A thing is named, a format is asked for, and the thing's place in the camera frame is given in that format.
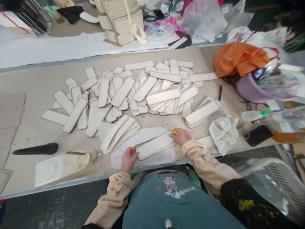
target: purple bucket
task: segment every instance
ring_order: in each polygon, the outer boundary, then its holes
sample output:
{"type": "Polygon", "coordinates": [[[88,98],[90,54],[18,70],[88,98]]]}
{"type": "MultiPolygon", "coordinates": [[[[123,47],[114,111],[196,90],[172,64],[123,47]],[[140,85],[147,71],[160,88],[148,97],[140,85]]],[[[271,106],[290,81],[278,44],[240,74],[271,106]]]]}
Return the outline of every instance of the purple bucket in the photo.
{"type": "Polygon", "coordinates": [[[241,77],[237,82],[237,91],[238,93],[245,98],[254,103],[263,103],[270,100],[281,100],[281,101],[290,101],[296,97],[291,97],[288,99],[284,99],[281,97],[277,97],[269,94],[268,92],[261,89],[252,78],[251,73],[248,75],[241,77]]]}

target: orange plastic bag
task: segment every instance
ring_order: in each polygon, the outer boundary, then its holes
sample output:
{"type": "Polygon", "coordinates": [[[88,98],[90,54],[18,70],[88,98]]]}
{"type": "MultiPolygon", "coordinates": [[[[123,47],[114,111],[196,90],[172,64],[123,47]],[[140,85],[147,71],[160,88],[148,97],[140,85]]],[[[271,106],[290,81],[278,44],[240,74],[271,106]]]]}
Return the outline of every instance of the orange plastic bag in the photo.
{"type": "Polygon", "coordinates": [[[278,55],[277,48],[258,48],[241,42],[225,44],[214,58],[216,75],[221,78],[238,72],[240,76],[245,76],[249,72],[265,66],[269,61],[277,58],[278,55]],[[275,51],[276,56],[269,59],[267,53],[263,50],[264,48],[275,51]]]}

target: beige sleeve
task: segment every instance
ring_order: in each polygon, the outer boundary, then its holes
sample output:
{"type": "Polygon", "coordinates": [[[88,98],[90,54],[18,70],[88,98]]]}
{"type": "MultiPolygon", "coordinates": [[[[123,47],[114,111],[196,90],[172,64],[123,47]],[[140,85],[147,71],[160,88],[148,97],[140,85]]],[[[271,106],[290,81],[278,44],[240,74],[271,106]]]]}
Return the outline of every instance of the beige sleeve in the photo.
{"type": "Polygon", "coordinates": [[[212,195],[220,196],[222,184],[229,180],[241,178],[231,167],[220,163],[212,157],[198,141],[189,140],[182,146],[183,155],[189,158],[198,176],[205,181],[212,195]]]}
{"type": "Polygon", "coordinates": [[[132,181],[124,172],[113,174],[109,178],[107,194],[98,200],[85,225],[93,223],[104,229],[110,229],[122,214],[128,202],[132,181]]]}

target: table surface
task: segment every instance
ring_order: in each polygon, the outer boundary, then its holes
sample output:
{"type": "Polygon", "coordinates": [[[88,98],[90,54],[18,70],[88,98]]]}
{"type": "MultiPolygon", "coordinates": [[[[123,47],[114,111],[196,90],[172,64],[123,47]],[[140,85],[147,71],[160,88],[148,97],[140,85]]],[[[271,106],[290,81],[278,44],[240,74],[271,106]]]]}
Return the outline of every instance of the table surface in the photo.
{"type": "MultiPolygon", "coordinates": [[[[194,73],[214,72],[213,59],[220,48],[221,45],[217,45],[159,52],[117,54],[104,56],[103,60],[0,73],[0,91],[2,93],[7,95],[22,92],[27,93],[24,114],[4,166],[5,170],[13,171],[13,173],[3,189],[0,199],[106,179],[118,171],[111,167],[111,153],[105,155],[100,152],[100,140],[98,137],[87,138],[84,130],[77,129],[74,129],[70,134],[66,134],[63,133],[62,126],[40,118],[46,109],[52,109],[53,101],[55,101],[52,95],[56,91],[63,90],[68,93],[68,88],[64,84],[65,79],[73,77],[78,82],[84,83],[87,80],[84,70],[89,67],[94,67],[98,78],[101,78],[103,71],[113,70],[116,66],[123,67],[125,64],[147,60],[153,60],[156,64],[166,59],[192,61],[194,62],[194,68],[192,69],[194,73]],[[12,152],[16,149],[43,145],[50,142],[57,142],[59,144],[59,150],[56,155],[63,154],[66,151],[95,149],[98,153],[101,153],[101,156],[98,156],[96,161],[86,169],[51,183],[49,184],[49,186],[51,185],[50,187],[43,186],[35,189],[35,165],[53,156],[15,156],[12,155],[12,152]]],[[[139,70],[133,71],[133,73],[134,78],[136,78],[139,70]]],[[[223,85],[222,108],[197,128],[188,128],[181,114],[161,116],[147,113],[134,118],[141,128],[164,127],[167,130],[171,130],[175,127],[181,127],[188,130],[194,139],[206,137],[209,135],[208,127],[211,121],[218,116],[229,115],[234,118],[240,118],[241,112],[246,111],[246,104],[238,95],[236,89],[221,79],[205,82],[205,85],[200,88],[199,94],[194,98],[192,109],[206,96],[217,99],[220,85],[223,85]]],[[[124,111],[123,114],[131,115],[129,110],[124,111]]],[[[251,130],[255,126],[247,124],[246,128],[251,130]]],[[[268,139],[258,145],[257,148],[274,144],[276,144],[275,141],[268,139]]],[[[249,148],[251,147],[246,141],[239,138],[230,153],[245,151],[249,148]]],[[[208,150],[214,156],[219,155],[216,146],[209,147],[208,150]]],[[[174,147],[174,152],[175,162],[171,163],[171,165],[189,162],[180,153],[178,145],[174,147]]],[[[161,168],[168,165],[162,164],[154,167],[135,168],[133,172],[161,168]]]]}

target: black pen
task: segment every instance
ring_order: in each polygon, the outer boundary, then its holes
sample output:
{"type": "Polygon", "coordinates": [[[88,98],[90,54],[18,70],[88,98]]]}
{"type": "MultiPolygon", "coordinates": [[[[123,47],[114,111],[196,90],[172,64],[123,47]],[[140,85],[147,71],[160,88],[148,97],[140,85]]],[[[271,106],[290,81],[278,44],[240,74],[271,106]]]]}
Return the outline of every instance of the black pen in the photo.
{"type": "Polygon", "coordinates": [[[219,97],[218,97],[219,101],[221,100],[221,93],[222,93],[222,85],[220,85],[220,88],[219,88],[219,97]]]}

